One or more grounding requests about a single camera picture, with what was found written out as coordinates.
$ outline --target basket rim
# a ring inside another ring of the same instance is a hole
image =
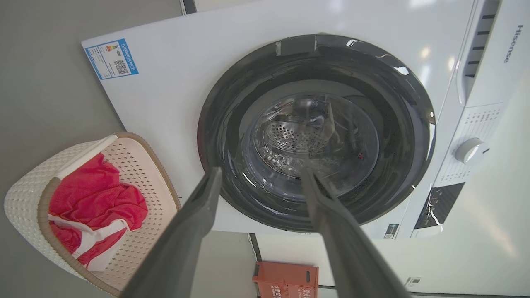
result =
[[[130,138],[135,141],[137,141],[147,152],[151,160],[156,165],[158,171],[162,175],[162,178],[164,179],[165,184],[167,185],[167,188],[169,189],[169,192],[171,196],[173,197],[173,201],[175,202],[176,211],[179,212],[181,209],[179,197],[175,191],[175,188],[173,187],[173,183],[169,179],[169,175],[167,174],[166,170],[164,169],[164,166],[162,166],[162,163],[156,156],[153,149],[149,146],[149,144],[140,136],[129,133],[129,132],[121,132],[115,134],[118,139],[119,138]],[[105,283],[101,279],[99,279],[97,276],[95,276],[92,272],[90,272],[88,269],[83,267],[81,263],[79,263],[69,252],[68,250],[63,246],[63,244],[57,239],[53,231],[51,230],[51,226],[48,222],[48,209],[51,201],[51,197],[53,196],[55,190],[57,190],[57,187],[59,187],[61,183],[61,180],[57,177],[53,177],[44,190],[42,191],[37,207],[37,223],[39,224],[39,229],[46,241],[51,245],[51,247],[57,252],[57,254],[63,258],[69,266],[72,267],[78,274],[80,274],[83,278],[85,278],[88,282],[95,285],[99,289],[113,295],[113,296],[119,296],[121,291],[116,289],[115,287]]]

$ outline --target washing machine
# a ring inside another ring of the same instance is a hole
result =
[[[265,0],[82,45],[183,203],[223,169],[214,230],[313,233],[310,166],[370,238],[416,238],[489,151],[528,46],[518,5]]]

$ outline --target red box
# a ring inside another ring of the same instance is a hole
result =
[[[256,262],[261,298],[317,298],[319,268],[302,265]]]

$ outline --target small sticker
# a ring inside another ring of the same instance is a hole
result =
[[[405,283],[406,287],[414,287],[420,283],[421,277],[409,277]]]
[[[85,48],[100,80],[138,74],[125,39]]]
[[[396,232],[398,231],[398,224],[389,224],[388,229],[386,229],[384,239],[394,239]]]

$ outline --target floor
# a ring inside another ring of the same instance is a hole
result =
[[[0,200],[55,153],[124,130],[81,41],[179,15],[177,0],[0,2]],[[109,297],[44,258],[0,206],[2,297]],[[254,262],[246,234],[211,232],[192,297],[255,296]]]

